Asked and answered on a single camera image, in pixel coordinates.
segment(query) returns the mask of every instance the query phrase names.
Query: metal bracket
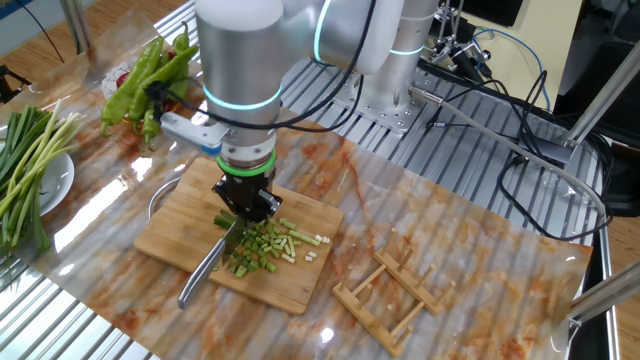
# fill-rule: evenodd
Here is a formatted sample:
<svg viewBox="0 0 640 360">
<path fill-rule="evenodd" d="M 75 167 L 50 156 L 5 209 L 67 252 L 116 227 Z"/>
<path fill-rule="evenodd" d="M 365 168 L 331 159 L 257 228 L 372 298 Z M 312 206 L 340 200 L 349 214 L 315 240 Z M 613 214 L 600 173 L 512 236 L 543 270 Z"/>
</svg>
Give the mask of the metal bracket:
<svg viewBox="0 0 640 360">
<path fill-rule="evenodd" d="M 229 131 L 225 125 L 198 126 L 189 119 L 175 113 L 164 113 L 160 127 L 167 135 L 186 141 L 207 155 L 218 155 L 222 150 L 222 139 Z"/>
<path fill-rule="evenodd" d="M 340 89 L 333 101 L 338 106 L 351 109 L 356 99 L 350 89 L 351 86 L 347 84 Z M 412 99 L 406 107 L 395 109 L 379 109 L 361 101 L 355 113 L 395 133 L 404 134 L 409 131 L 423 107 L 424 102 L 415 99 Z"/>
</svg>

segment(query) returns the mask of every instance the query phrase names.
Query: glowing teal ring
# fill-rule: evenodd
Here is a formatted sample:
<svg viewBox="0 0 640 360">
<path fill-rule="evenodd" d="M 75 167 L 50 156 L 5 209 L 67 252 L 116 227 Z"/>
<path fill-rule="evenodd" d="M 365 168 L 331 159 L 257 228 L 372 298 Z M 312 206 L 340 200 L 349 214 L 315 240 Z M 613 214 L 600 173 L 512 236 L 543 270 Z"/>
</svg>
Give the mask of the glowing teal ring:
<svg viewBox="0 0 640 360">
<path fill-rule="evenodd" d="M 315 34 L 313 34 L 313 55 L 318 61 L 322 61 L 322 59 L 320 58 L 320 33 L 322 33 L 322 25 L 324 23 L 324 18 L 327 17 L 329 5 L 331 5 L 331 0 L 325 0 L 324 4 L 322 5 L 322 10 L 320 10 L 320 16 L 318 16 L 316 32 Z"/>
<path fill-rule="evenodd" d="M 418 50 L 413 50 L 413 51 L 398 51 L 398 50 L 389 50 L 390 53 L 394 54 L 394 55 L 413 55 L 413 54 L 417 54 L 420 51 L 422 51 L 422 49 L 424 49 L 424 46 L 421 46 L 420 49 Z"/>
<path fill-rule="evenodd" d="M 280 93 L 282 92 L 282 87 L 278 88 L 278 91 L 276 91 L 275 94 L 273 94 L 272 97 L 270 97 L 269 99 L 263 101 L 263 102 L 259 102 L 256 104 L 247 104 L 247 105 L 240 105 L 240 104 L 231 104 L 228 103 L 226 101 L 220 100 L 217 97 L 213 96 L 213 94 L 211 94 L 209 92 L 209 90 L 207 90 L 206 86 L 202 87 L 204 89 L 204 93 L 205 95 L 207 95 L 207 97 L 209 98 L 209 100 L 213 101 L 214 104 L 218 105 L 218 106 L 222 106 L 224 108 L 227 109 L 231 109 L 231 110 L 255 110 L 255 109 L 259 109 L 261 107 L 264 107 L 266 105 L 271 104 L 274 100 L 276 100 L 278 98 L 278 96 L 280 96 Z"/>
</svg>

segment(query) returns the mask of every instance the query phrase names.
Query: marble surface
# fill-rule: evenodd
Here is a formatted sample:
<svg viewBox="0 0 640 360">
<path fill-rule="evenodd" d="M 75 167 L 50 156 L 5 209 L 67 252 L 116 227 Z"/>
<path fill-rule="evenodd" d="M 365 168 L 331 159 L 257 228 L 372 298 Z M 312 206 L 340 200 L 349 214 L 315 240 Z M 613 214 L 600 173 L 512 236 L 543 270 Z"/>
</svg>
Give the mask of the marble surface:
<svg viewBox="0 0 640 360">
<path fill-rule="evenodd" d="M 331 288 L 349 264 L 352 283 L 364 280 L 377 267 L 374 251 L 396 227 L 401 239 L 391 254 L 399 258 L 413 248 L 408 269 L 416 274 L 438 266 L 426 285 L 431 293 L 437 297 L 451 280 L 458 284 L 448 310 L 416 317 L 401 358 L 564 358 L 563 319 L 590 248 L 524 230 L 334 133 L 283 130 L 276 146 L 278 185 L 345 212 L 307 313 L 294 317 L 211 283 L 179 310 L 176 297 L 188 274 L 132 244 L 148 220 L 151 196 L 198 154 L 164 136 L 149 152 L 126 123 L 109 139 L 99 135 L 101 78 L 156 35 L 142 14 L 129 13 L 97 49 L 0 111 L 7 119 L 25 103 L 46 107 L 66 98 L 65 113 L 90 119 L 70 154 L 71 191 L 44 217 L 53 249 L 20 249 L 20 257 L 164 359 L 386 359 Z M 387 274 L 373 285 L 367 307 L 379 313 L 393 304 L 389 327 L 415 305 Z"/>
</svg>

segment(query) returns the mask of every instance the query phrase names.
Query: knife handle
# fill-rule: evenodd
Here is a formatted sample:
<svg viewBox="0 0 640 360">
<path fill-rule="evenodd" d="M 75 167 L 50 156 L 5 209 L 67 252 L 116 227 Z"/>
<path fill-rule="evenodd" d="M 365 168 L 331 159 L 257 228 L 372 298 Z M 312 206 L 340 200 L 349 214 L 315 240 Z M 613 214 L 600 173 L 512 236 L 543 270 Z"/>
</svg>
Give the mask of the knife handle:
<svg viewBox="0 0 640 360">
<path fill-rule="evenodd" d="M 200 264 L 193 270 L 191 276 L 187 280 L 187 283 L 182 289 L 182 292 L 178 296 L 178 307 L 184 310 L 189 302 L 194 297 L 194 295 L 198 292 L 200 285 L 207 279 L 209 274 L 211 274 L 211 270 L 213 267 L 220 261 L 220 257 L 222 256 L 222 252 L 224 251 L 225 240 L 220 239 L 213 246 L 211 251 L 202 259 Z"/>
</svg>

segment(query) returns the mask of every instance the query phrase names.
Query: red chili pepper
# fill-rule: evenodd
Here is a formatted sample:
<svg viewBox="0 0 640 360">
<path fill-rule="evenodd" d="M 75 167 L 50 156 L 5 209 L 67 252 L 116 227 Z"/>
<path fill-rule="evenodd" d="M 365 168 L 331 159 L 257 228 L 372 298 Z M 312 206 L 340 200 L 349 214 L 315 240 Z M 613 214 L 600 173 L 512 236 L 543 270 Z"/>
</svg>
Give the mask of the red chili pepper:
<svg viewBox="0 0 640 360">
<path fill-rule="evenodd" d="M 116 88 L 120 88 L 120 86 L 122 85 L 122 83 L 124 83 L 124 81 L 127 79 L 127 76 L 129 75 L 129 73 L 124 73 L 122 75 L 120 75 L 120 77 L 118 78 L 118 80 L 116 80 Z"/>
</svg>

